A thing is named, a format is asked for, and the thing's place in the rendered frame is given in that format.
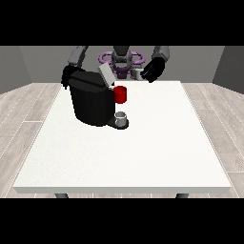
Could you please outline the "small grey cup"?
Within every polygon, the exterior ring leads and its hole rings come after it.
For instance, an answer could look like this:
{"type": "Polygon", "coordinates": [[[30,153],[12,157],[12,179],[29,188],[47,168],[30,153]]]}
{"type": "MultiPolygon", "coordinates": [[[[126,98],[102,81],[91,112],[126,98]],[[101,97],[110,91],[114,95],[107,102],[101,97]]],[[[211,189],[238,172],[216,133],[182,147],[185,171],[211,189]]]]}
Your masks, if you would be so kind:
{"type": "Polygon", "coordinates": [[[118,127],[123,127],[127,123],[127,115],[124,112],[117,112],[114,115],[115,125],[118,127]]]}

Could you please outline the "pale grey machine lid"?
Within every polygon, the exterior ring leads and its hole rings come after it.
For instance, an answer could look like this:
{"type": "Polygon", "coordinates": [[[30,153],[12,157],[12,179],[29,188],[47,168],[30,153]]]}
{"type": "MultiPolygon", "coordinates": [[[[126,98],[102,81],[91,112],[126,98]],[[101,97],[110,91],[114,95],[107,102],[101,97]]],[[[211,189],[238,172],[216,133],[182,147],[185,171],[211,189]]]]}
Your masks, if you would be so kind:
{"type": "Polygon", "coordinates": [[[110,87],[115,82],[115,76],[112,73],[112,70],[108,63],[100,65],[98,68],[99,73],[101,74],[107,87],[110,87]]]}

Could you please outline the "red pod holder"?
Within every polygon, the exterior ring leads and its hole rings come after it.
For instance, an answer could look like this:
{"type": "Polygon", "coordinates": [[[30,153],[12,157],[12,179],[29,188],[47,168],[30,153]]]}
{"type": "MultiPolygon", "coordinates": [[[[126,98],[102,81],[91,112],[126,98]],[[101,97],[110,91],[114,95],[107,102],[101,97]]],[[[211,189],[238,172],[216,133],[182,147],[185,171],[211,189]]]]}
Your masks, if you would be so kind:
{"type": "Polygon", "coordinates": [[[116,86],[113,88],[114,102],[123,104],[127,101],[127,88],[124,86],[116,86]]]}

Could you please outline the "black coffee machine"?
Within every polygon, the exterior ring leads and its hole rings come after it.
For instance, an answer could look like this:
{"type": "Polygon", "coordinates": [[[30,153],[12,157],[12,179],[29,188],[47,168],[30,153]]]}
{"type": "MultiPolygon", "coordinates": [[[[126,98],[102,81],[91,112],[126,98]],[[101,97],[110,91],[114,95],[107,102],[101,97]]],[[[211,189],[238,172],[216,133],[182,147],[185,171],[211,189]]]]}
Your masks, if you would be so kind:
{"type": "Polygon", "coordinates": [[[111,126],[118,130],[129,127],[115,125],[114,92],[106,86],[101,74],[93,71],[75,71],[68,81],[74,114],[81,122],[96,127],[111,126]]]}

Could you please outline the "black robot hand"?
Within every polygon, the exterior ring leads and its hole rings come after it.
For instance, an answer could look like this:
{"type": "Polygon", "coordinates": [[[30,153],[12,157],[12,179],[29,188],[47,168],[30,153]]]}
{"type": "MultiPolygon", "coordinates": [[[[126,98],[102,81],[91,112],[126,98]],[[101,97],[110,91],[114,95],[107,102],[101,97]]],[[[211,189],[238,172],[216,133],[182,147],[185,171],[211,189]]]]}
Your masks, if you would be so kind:
{"type": "Polygon", "coordinates": [[[61,84],[63,85],[63,87],[66,89],[68,87],[68,81],[71,78],[71,74],[74,72],[74,67],[73,66],[66,66],[63,69],[63,73],[61,76],[61,84]]]}
{"type": "Polygon", "coordinates": [[[154,82],[165,70],[165,60],[162,57],[155,57],[140,75],[150,83],[154,82]]]}

